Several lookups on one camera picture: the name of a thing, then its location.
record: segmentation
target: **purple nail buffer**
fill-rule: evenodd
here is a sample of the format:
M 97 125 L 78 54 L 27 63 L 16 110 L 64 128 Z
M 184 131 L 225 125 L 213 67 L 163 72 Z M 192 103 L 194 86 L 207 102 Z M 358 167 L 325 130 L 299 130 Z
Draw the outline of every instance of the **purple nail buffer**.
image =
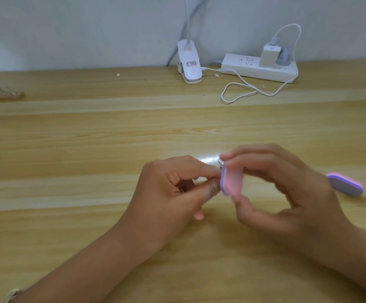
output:
M 341 173 L 328 173 L 326 176 L 333 189 L 349 195 L 350 197 L 359 197 L 364 192 L 361 183 L 346 177 Z

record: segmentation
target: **hand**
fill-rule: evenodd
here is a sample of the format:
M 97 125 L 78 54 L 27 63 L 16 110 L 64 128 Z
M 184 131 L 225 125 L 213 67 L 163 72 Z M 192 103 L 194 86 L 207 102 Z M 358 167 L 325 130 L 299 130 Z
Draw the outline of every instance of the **hand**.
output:
M 226 168 L 274 183 L 290 205 L 277 214 L 257 210 L 243 195 L 232 197 L 239 222 L 329 267 L 349 252 L 356 227 L 343 213 L 325 175 L 278 145 L 249 145 L 221 154 Z
M 180 233 L 194 214 L 202 219 L 201 206 L 218 194 L 220 176 L 219 168 L 191 156 L 147 163 L 115 228 L 123 229 L 150 257 Z M 192 179 L 198 177 L 209 179 L 195 186 Z

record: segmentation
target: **power strip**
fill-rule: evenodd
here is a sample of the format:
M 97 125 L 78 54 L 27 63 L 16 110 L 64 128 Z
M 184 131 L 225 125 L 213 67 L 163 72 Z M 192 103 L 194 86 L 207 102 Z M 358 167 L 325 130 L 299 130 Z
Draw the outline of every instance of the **power strip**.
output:
M 297 72 L 298 68 L 294 61 L 288 66 L 279 66 L 274 63 L 271 68 L 260 67 L 261 57 L 246 56 L 238 54 L 226 54 L 221 65 L 222 70 L 233 70 L 241 76 L 254 77 L 256 79 L 287 82 L 292 83 L 292 80 Z M 233 74 L 236 73 L 225 71 L 223 73 Z

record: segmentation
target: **white wall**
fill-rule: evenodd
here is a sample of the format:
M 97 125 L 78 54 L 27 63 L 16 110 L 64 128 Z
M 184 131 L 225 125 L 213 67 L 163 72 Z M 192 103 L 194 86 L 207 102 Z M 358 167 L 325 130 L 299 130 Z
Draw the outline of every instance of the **white wall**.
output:
M 0 0 L 0 71 L 164 65 L 184 20 L 184 0 Z M 288 23 L 297 60 L 366 58 L 366 0 L 207 0 L 192 34 L 207 64 Z

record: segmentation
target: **label sticker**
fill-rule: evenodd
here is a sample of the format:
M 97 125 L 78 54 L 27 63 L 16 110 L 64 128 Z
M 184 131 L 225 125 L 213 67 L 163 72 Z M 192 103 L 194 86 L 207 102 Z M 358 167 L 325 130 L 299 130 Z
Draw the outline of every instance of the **label sticker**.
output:
M 193 60 L 192 62 L 186 62 L 186 67 L 195 67 L 197 66 L 197 61 Z

